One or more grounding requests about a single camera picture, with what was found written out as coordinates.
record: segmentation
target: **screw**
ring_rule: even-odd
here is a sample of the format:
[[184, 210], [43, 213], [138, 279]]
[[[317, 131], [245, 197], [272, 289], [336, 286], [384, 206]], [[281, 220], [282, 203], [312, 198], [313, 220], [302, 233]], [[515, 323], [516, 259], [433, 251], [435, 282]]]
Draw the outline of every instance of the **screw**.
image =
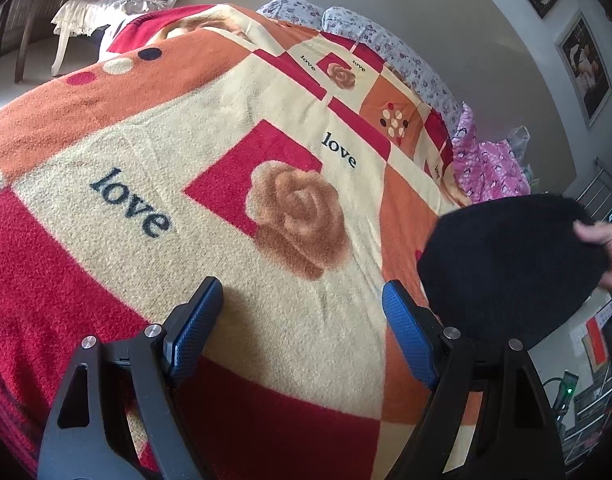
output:
[[508, 346], [510, 346], [510, 348], [512, 348], [516, 352], [519, 352], [519, 351], [524, 349], [523, 343], [521, 341], [519, 341], [519, 339], [515, 339], [515, 338], [510, 339], [508, 341]]
[[81, 339], [81, 346], [86, 350], [92, 348], [97, 343], [97, 338], [94, 335], [87, 335]]
[[157, 325], [156, 323], [148, 325], [144, 330], [144, 334], [146, 334], [146, 337], [157, 337], [161, 334], [161, 325]]
[[454, 326], [447, 326], [443, 329], [443, 334], [447, 339], [459, 339], [462, 336], [462, 333]]

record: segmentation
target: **wall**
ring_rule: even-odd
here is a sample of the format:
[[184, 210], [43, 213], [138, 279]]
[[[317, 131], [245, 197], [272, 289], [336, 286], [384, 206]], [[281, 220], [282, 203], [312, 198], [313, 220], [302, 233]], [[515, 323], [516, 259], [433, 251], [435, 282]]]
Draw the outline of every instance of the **wall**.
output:
[[576, 196], [595, 172], [596, 156], [612, 169], [612, 94], [589, 131], [555, 45], [576, 12], [582, 10], [612, 83], [612, 24], [597, 0], [560, 0], [543, 20], [527, 0], [493, 1], [528, 48], [555, 101], [577, 170], [577, 178], [566, 192]]
[[[256, 9], [267, 1], [179, 0], [177, 4], [232, 2]], [[573, 156], [558, 107], [523, 38], [497, 2], [310, 1], [324, 9], [330, 6], [353, 9], [406, 41], [433, 66], [457, 99], [472, 106], [483, 138], [501, 139], [514, 127], [525, 124], [532, 136], [527, 159], [544, 189], [564, 190], [574, 179]], [[537, 18], [530, 6], [528, 10]]]

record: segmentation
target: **red and orange blanket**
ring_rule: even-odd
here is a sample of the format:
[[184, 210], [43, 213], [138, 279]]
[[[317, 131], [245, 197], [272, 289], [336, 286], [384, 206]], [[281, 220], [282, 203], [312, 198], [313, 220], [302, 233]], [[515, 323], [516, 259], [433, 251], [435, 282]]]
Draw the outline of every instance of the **red and orange blanket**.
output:
[[383, 479], [428, 392], [381, 288], [426, 304], [416, 260], [468, 202], [441, 117], [365, 45], [234, 6], [142, 16], [110, 50], [0, 110], [0, 436], [33, 471], [81, 339], [213, 275], [225, 306], [178, 402], [217, 475]]

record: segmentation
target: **cable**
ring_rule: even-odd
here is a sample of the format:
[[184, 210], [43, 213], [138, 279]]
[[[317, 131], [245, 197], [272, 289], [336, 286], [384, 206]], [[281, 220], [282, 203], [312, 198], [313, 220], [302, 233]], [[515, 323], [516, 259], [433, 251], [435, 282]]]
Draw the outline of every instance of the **cable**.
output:
[[563, 377], [551, 377], [550, 379], [548, 379], [548, 381], [546, 381], [544, 384], [542, 384], [542, 388], [544, 386], [546, 386], [546, 384], [551, 383], [552, 381], [559, 381], [559, 382], [563, 382], [564, 378]]

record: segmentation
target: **black clamp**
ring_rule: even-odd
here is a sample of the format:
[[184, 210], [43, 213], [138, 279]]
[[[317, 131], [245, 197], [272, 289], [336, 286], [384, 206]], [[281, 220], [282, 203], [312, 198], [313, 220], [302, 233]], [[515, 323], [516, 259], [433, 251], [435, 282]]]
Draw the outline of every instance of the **black clamp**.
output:
[[[222, 304], [221, 283], [209, 276], [163, 324], [112, 343], [85, 337], [48, 416], [38, 480], [214, 479], [185, 434], [171, 391], [195, 370]], [[118, 387], [125, 375], [159, 474], [139, 465]]]
[[[388, 480], [565, 478], [550, 404], [521, 341], [495, 348], [443, 328], [398, 280], [381, 300], [412, 374], [432, 390]], [[443, 473], [471, 391], [483, 399], [466, 462]]]

